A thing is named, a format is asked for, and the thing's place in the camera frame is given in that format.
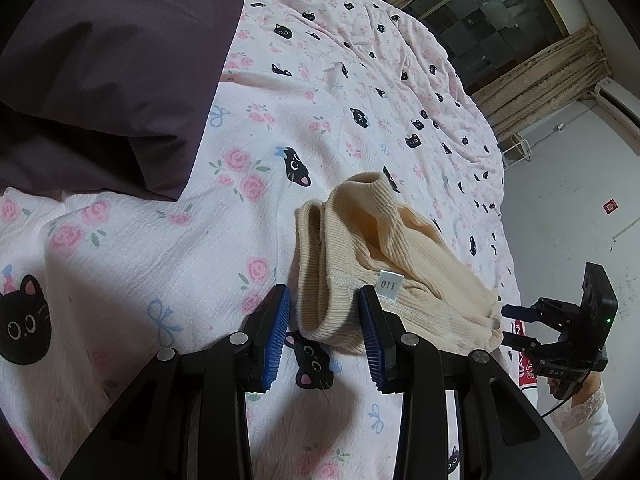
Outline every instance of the pillowcase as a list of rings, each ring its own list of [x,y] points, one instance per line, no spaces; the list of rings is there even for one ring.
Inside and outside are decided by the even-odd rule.
[[[177,200],[244,0],[35,0],[0,54],[0,189]]]

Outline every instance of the person's hand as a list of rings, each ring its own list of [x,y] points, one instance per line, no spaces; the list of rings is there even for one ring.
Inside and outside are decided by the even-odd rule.
[[[549,391],[553,395],[554,392],[558,389],[560,381],[558,379],[547,378],[546,382],[549,385]],[[598,391],[601,384],[602,379],[600,378],[600,372],[591,372],[589,374],[589,377],[587,377],[584,381],[581,390],[571,398],[571,406],[578,406],[585,402],[587,399],[589,399],[589,397],[591,397],[595,392]]]

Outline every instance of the bed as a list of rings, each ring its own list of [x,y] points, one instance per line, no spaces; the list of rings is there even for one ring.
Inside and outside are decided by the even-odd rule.
[[[210,346],[274,283],[295,298],[296,209],[363,171],[385,173],[487,287],[520,303],[494,134],[433,35],[381,0],[245,0],[177,202],[8,188],[0,291],[42,294],[51,332],[37,362],[0,359],[0,405],[46,476],[158,349]],[[246,398],[255,477],[391,478],[401,396],[376,391],[364,356],[293,324],[271,391]]]

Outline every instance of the size tag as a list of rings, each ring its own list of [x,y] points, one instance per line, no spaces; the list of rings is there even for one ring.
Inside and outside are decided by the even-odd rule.
[[[400,284],[404,280],[402,274],[381,270],[376,282],[376,293],[385,298],[395,301],[400,291]]]

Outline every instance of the metal screw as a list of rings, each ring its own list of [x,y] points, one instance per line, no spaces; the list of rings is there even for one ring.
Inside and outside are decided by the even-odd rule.
[[[412,332],[407,332],[400,336],[400,341],[407,346],[416,346],[420,342],[420,338]]]
[[[474,350],[474,352],[471,354],[471,358],[476,363],[480,363],[481,365],[485,365],[489,362],[489,354],[484,350]]]
[[[243,345],[247,341],[249,341],[249,336],[244,332],[234,332],[229,336],[229,342],[232,345]]]
[[[158,351],[156,357],[159,361],[167,362],[174,358],[175,350],[173,348],[163,348]]]

